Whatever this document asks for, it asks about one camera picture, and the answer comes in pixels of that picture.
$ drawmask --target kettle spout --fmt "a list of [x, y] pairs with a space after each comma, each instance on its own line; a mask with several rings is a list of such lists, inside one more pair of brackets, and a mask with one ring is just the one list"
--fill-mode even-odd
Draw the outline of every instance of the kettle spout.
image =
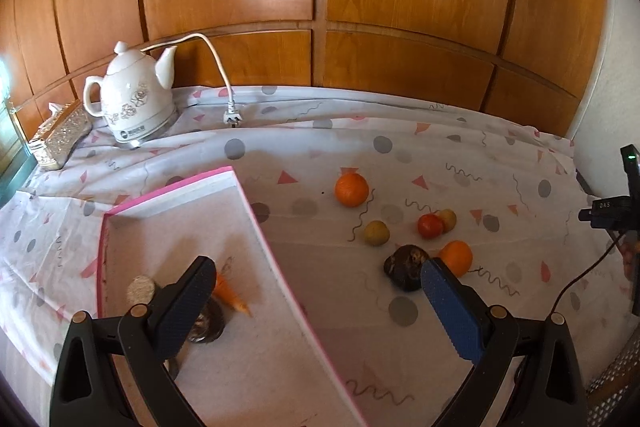
[[164, 89], [174, 85], [174, 55], [176, 46], [166, 48], [156, 62], [156, 77]]

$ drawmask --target tomato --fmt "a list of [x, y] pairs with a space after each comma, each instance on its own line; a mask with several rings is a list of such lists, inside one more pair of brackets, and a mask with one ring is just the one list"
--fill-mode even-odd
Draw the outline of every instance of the tomato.
[[425, 239], [433, 239], [444, 232], [443, 221], [435, 214], [424, 214], [418, 219], [418, 233]]

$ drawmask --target white ceramic kettle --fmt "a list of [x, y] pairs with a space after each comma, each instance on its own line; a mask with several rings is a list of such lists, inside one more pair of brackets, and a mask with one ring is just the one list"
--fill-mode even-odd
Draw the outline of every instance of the white ceramic kettle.
[[[107, 74], [88, 76], [84, 82], [82, 101], [92, 116], [103, 116], [117, 142], [140, 142], [167, 124], [175, 114], [171, 86], [174, 83], [175, 47], [153, 57], [126, 42], [118, 42], [116, 57], [109, 63]], [[95, 111], [89, 98], [91, 86], [100, 86], [100, 111]]]

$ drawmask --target carrot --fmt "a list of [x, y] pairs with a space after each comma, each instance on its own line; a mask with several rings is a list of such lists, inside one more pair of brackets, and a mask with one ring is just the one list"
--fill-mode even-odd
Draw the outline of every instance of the carrot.
[[249, 306], [231, 289], [221, 273], [216, 274], [216, 287], [213, 288], [212, 295], [237, 312], [252, 316]]

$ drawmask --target blue gripper pad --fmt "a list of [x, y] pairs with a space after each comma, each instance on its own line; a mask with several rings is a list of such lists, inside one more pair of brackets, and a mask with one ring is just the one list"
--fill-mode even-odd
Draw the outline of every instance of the blue gripper pad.
[[476, 318], [465, 305], [463, 296], [446, 279], [443, 269], [434, 259], [428, 259], [422, 264], [420, 279], [425, 295], [460, 358], [478, 365], [484, 353], [482, 333]]

